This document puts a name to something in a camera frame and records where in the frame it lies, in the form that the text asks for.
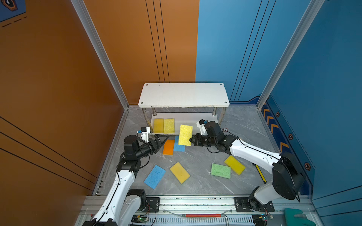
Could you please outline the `light yellow sponge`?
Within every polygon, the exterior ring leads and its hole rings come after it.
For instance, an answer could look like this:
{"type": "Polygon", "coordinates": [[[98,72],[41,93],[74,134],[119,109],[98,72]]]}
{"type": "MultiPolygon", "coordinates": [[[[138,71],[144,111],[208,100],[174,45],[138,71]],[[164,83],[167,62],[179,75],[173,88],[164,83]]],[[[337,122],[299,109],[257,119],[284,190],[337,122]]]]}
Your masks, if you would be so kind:
{"type": "Polygon", "coordinates": [[[180,146],[191,146],[193,127],[189,125],[180,125],[179,142],[180,146]]]}
{"type": "Polygon", "coordinates": [[[164,119],[164,131],[165,134],[175,133],[175,119],[164,119]]]}

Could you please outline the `thick yellow sponge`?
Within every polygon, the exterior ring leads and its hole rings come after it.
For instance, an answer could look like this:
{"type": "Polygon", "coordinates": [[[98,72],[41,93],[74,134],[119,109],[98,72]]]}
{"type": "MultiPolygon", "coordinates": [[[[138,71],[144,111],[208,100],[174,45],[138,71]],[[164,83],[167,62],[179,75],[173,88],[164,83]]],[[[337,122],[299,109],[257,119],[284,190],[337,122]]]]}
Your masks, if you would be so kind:
{"type": "Polygon", "coordinates": [[[154,133],[164,133],[164,119],[155,119],[153,126],[154,133]]]}

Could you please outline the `green sponge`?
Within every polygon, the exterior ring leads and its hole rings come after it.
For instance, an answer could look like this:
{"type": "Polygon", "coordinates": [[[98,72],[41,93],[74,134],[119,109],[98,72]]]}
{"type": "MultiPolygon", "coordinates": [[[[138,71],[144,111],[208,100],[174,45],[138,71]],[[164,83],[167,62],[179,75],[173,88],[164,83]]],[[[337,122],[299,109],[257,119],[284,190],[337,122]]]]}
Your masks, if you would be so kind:
{"type": "Polygon", "coordinates": [[[211,166],[211,175],[221,178],[231,178],[231,168],[229,166],[219,165],[213,163],[211,166]]]}

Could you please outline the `dark yellow sponge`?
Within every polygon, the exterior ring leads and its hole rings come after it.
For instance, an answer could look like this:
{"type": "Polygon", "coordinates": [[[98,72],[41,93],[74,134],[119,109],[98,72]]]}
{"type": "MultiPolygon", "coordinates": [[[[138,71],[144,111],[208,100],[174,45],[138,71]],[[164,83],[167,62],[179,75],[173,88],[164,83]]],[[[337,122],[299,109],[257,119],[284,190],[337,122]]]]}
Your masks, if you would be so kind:
{"type": "Polygon", "coordinates": [[[176,163],[174,166],[170,168],[170,171],[174,176],[177,178],[177,180],[183,184],[187,179],[190,178],[190,174],[183,168],[183,166],[180,163],[176,163]]]}

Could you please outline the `white two-tier shelf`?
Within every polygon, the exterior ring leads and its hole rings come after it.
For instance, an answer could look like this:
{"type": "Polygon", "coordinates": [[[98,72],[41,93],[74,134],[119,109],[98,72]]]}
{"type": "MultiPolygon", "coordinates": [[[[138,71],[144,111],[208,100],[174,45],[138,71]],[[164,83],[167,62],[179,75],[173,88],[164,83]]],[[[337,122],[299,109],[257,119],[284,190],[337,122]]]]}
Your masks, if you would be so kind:
{"type": "Polygon", "coordinates": [[[196,123],[201,119],[221,124],[230,103],[223,83],[145,83],[138,106],[151,131],[154,130],[154,120],[173,118],[173,135],[179,135],[182,124],[193,126],[193,133],[199,133],[196,123]],[[158,108],[212,108],[213,111],[157,112],[158,108]]]}

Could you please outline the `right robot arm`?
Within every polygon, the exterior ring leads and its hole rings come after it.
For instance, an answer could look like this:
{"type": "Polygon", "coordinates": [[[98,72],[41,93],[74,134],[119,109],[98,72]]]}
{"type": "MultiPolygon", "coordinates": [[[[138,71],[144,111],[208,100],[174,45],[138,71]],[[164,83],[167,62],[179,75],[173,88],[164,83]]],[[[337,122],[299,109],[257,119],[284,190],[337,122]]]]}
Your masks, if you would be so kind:
{"type": "Polygon", "coordinates": [[[250,145],[238,136],[224,134],[214,121],[197,122],[200,133],[190,142],[198,147],[216,147],[219,152],[243,158],[272,174],[272,181],[257,186],[247,199],[248,208],[254,212],[264,211],[273,200],[285,198],[299,200],[299,191],[306,180],[303,169],[291,153],[275,153],[250,145]]]}

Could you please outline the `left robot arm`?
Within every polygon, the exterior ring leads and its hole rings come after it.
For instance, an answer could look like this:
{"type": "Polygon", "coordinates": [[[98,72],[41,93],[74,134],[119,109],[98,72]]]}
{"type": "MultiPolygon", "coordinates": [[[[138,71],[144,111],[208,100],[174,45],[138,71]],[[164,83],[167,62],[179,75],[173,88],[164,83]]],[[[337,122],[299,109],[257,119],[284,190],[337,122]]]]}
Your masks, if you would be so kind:
{"type": "Polygon", "coordinates": [[[154,135],[149,141],[143,141],[136,135],[124,139],[124,152],[115,168],[115,181],[103,205],[92,220],[84,226],[128,226],[137,211],[146,206],[143,189],[131,189],[141,169],[141,159],[156,154],[169,139],[169,135],[154,135]]]}

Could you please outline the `orange sponge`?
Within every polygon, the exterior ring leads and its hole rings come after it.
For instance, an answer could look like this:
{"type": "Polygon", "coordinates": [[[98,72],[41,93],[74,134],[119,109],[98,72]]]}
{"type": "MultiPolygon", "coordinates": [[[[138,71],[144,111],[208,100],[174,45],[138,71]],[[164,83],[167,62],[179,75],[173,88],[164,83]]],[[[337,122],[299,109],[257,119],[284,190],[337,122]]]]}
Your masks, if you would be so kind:
{"type": "Polygon", "coordinates": [[[163,155],[173,155],[174,153],[174,140],[167,140],[164,144],[163,155]]]}

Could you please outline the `small blue sponge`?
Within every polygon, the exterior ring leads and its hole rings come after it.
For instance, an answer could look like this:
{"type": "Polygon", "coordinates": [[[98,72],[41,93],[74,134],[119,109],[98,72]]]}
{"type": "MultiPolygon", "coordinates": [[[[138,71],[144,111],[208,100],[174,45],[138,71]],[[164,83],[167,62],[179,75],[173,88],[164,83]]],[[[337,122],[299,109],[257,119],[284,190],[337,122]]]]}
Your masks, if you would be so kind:
{"type": "Polygon", "coordinates": [[[185,146],[179,145],[179,136],[175,136],[173,151],[174,152],[185,152],[185,146]]]}

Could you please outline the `large blue sponge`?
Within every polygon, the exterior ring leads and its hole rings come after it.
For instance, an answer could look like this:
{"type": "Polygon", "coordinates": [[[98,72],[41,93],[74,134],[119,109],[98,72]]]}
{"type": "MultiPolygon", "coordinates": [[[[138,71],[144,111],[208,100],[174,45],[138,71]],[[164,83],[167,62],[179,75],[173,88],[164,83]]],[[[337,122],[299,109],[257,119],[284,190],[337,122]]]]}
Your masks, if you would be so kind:
{"type": "Polygon", "coordinates": [[[150,174],[146,177],[144,183],[152,189],[156,189],[163,176],[165,175],[166,170],[156,165],[150,174]]]}

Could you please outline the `yellow black caliper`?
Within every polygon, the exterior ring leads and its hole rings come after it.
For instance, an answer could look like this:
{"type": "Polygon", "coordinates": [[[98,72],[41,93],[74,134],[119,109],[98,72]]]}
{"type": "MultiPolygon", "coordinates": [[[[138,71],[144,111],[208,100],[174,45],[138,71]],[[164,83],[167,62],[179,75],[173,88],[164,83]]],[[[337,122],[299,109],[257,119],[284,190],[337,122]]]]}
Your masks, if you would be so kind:
{"type": "Polygon", "coordinates": [[[262,173],[261,169],[259,168],[259,166],[258,166],[258,165],[255,165],[255,168],[257,169],[257,171],[258,171],[258,173],[259,173],[259,175],[260,175],[263,183],[266,184],[266,183],[267,183],[267,180],[265,179],[265,176],[263,175],[263,173],[262,173]]]}

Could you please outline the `circuit board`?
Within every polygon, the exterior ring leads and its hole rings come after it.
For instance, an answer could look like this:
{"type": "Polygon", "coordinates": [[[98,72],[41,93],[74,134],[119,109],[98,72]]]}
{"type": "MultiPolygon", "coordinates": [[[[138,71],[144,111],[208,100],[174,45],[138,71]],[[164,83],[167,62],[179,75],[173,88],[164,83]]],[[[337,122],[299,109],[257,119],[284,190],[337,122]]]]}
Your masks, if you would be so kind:
{"type": "Polygon", "coordinates": [[[147,216],[133,216],[131,219],[131,225],[146,224],[148,222],[149,222],[149,217],[147,216]]]}
{"type": "Polygon", "coordinates": [[[262,215],[259,217],[259,220],[263,221],[265,224],[267,221],[274,219],[273,215],[262,215]]]}

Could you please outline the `green glove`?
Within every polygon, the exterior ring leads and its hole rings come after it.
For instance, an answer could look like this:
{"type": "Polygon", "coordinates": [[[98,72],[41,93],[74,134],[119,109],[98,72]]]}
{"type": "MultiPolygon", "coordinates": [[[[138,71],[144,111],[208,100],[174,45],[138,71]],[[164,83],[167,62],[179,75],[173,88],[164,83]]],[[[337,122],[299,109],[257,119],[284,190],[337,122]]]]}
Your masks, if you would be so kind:
{"type": "Polygon", "coordinates": [[[287,226],[316,226],[313,221],[307,218],[297,217],[297,215],[303,214],[299,209],[286,208],[284,212],[287,226]]]}

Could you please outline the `red handled tool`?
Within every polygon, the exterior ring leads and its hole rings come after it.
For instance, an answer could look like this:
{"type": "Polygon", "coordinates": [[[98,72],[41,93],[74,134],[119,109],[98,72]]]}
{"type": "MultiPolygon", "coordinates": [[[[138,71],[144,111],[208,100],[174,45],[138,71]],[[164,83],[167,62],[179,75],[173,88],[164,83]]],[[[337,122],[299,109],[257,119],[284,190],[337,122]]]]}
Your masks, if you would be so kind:
{"type": "Polygon", "coordinates": [[[187,218],[221,218],[221,214],[185,214],[187,218]]]}

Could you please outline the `left aluminium frame post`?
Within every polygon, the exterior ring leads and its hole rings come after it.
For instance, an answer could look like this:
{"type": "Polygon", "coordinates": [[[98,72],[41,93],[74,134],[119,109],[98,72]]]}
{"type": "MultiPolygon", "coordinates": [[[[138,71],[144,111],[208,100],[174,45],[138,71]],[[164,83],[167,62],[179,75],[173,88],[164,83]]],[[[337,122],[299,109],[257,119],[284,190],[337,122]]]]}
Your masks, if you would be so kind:
{"type": "Polygon", "coordinates": [[[97,29],[92,21],[92,18],[89,14],[89,11],[86,7],[85,2],[81,1],[81,0],[71,0],[71,3],[72,3],[72,5],[88,35],[88,38],[89,38],[90,42],[92,43],[92,46],[93,46],[102,66],[115,90],[116,95],[118,96],[120,103],[122,104],[122,106],[125,110],[128,110],[129,103],[128,103],[125,93],[121,87],[121,84],[116,75],[116,72],[114,71],[112,63],[107,55],[107,52],[104,48],[101,38],[97,32],[97,29]]]}

